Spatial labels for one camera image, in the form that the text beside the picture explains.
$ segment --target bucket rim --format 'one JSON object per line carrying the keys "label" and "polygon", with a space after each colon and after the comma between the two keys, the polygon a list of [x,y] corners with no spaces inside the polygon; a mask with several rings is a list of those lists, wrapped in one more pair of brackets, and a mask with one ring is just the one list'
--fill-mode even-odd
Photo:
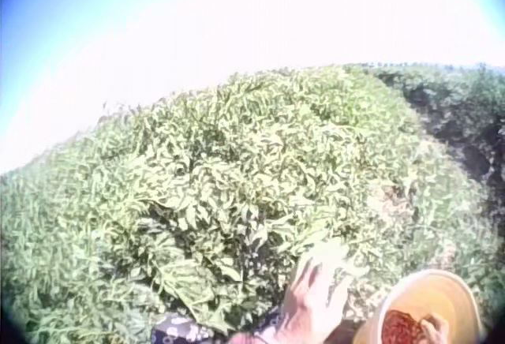
{"label": "bucket rim", "polygon": [[379,310],[379,319],[377,322],[377,330],[375,332],[375,340],[376,342],[382,343],[382,328],[383,328],[383,322],[384,322],[384,317],[386,316],[386,312],[389,309],[389,306],[391,306],[392,302],[400,295],[400,293],[405,289],[406,286],[409,284],[417,281],[418,279],[422,279],[427,275],[441,275],[443,277],[452,279],[455,281],[457,284],[460,285],[461,288],[464,289],[464,291],[468,294],[470,302],[473,307],[473,311],[475,312],[475,316],[477,318],[477,329],[479,336],[483,335],[482,331],[482,324],[481,324],[481,318],[479,316],[479,309],[477,306],[477,303],[475,301],[475,297],[473,296],[472,290],[468,287],[465,281],[455,273],[452,273],[450,271],[442,271],[440,269],[425,269],[423,271],[417,271],[416,273],[413,273],[412,275],[407,275],[403,279],[401,279],[395,286],[393,286],[393,289],[391,292],[387,295],[386,299],[384,302],[380,305],[380,310]]}

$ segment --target sky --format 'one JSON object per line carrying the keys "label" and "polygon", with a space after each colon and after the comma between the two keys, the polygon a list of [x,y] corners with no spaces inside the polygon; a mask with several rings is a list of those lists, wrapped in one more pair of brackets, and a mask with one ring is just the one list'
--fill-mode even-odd
{"label": "sky", "polygon": [[505,0],[2,0],[0,174],[234,72],[344,62],[505,66]]}

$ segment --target foliage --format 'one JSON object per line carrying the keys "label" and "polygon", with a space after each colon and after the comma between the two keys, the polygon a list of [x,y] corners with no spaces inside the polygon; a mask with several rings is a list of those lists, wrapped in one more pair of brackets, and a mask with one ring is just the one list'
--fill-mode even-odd
{"label": "foliage", "polygon": [[369,267],[346,316],[429,266],[461,275],[486,321],[500,307],[485,188],[361,66],[234,75],[117,114],[1,187],[4,303],[32,342],[148,342],[167,309],[249,327],[336,237]]}

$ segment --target bucket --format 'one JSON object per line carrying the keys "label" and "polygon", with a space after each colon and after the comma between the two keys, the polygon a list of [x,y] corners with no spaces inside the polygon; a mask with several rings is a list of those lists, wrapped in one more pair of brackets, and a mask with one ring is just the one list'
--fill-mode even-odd
{"label": "bucket", "polygon": [[402,279],[373,317],[360,327],[353,344],[381,344],[388,310],[406,312],[416,321],[433,312],[439,314],[449,323],[449,342],[475,344],[482,339],[481,319],[472,292],[461,278],[448,271],[420,271]]}

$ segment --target human hand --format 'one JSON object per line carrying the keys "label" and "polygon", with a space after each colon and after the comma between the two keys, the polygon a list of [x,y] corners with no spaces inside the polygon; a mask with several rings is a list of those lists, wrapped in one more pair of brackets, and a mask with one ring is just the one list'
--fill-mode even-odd
{"label": "human hand", "polygon": [[328,293],[335,266],[328,262],[309,260],[303,272],[290,284],[282,305],[282,318],[271,337],[271,344],[320,344],[342,321],[348,288],[353,281],[347,276]]}
{"label": "human hand", "polygon": [[419,344],[449,344],[449,324],[435,313],[421,321],[425,338]]}

